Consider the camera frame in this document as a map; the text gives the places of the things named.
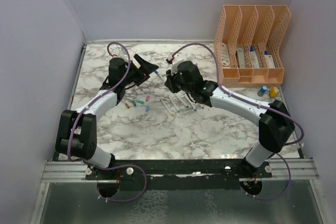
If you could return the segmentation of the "green cap marker pen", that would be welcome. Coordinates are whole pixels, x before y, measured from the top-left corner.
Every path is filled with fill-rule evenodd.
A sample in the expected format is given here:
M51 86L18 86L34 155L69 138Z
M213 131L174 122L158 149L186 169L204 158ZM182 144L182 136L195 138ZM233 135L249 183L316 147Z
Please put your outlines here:
M174 99L171 96L169 96L169 100L172 103L172 105L174 106L174 109L176 110L176 112L180 113L181 112L180 108L177 106L177 104L175 103Z

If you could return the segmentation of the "brown cap marker pen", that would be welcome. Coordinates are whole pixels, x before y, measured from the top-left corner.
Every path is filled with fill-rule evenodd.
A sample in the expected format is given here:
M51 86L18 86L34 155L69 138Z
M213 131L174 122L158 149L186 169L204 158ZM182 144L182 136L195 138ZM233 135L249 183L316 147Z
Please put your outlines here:
M171 111L171 109L168 107L168 105L162 100L160 99L161 103L163 104L163 106L165 107L165 109L168 111L168 113L174 117L174 113Z

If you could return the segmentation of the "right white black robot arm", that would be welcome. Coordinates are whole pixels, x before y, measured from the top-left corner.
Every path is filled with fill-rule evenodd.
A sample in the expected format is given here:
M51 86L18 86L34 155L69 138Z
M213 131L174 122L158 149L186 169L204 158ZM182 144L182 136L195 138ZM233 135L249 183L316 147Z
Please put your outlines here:
M263 162L282 150L295 129L283 102L267 103L231 92L214 81L205 80L189 60L181 60L166 71L165 86L172 93L183 91L196 103L229 111L258 127L258 143L241 164L246 177L258 174Z

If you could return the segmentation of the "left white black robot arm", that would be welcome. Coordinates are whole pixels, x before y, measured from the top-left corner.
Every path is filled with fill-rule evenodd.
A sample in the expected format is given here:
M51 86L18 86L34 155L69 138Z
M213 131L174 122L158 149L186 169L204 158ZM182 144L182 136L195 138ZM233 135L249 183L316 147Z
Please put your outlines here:
M137 54L134 58L139 67L120 57L110 59L108 76L96 96L75 110L64 110L60 116L56 152L98 166L104 179L115 175L115 156L98 146L97 122L120 103L130 84L141 85L159 68Z

